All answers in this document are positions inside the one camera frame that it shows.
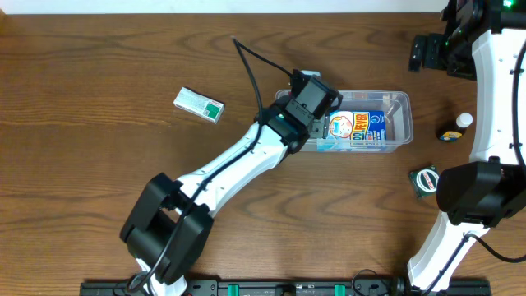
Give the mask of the blue cool fever box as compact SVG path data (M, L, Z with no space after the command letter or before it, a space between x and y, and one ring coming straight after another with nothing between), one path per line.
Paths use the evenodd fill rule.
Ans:
M319 152L377 152L387 138L381 111L335 111L326 130L327 136L316 143Z

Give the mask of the dark bottle white cap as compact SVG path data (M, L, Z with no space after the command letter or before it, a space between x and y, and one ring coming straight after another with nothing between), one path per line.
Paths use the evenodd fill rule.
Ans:
M473 116L470 113L460 114L454 121L447 123L436 134L440 141L456 142L466 132L467 128L473 123Z

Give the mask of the white green medicine box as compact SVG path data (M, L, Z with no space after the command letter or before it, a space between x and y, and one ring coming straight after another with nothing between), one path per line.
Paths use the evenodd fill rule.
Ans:
M225 110L223 103L198 94L186 87L183 87L178 92L173 104L179 109L185 110L214 124L220 120Z

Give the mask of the green round-label tin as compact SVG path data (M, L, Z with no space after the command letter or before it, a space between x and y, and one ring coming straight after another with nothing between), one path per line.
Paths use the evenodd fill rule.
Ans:
M440 175L435 165L430 165L408 173L408 178L413 186L417 199L435 194L439 177Z

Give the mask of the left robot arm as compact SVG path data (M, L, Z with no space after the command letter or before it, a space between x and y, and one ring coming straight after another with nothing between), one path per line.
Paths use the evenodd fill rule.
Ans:
M126 292L181 295L219 210L250 181L299 152L314 122L343 96L317 75L294 71L292 89L260 108L247 133L202 168L175 180L165 173L143 189L120 232L141 267Z

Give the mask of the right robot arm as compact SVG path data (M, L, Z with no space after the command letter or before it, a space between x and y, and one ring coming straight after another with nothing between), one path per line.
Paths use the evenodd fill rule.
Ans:
M412 72L442 70L477 84L477 118L468 163L444 170L439 214L407 265L407 295L488 294L483 282L454 280L475 243L525 206L525 3L451 1L445 31L418 35Z

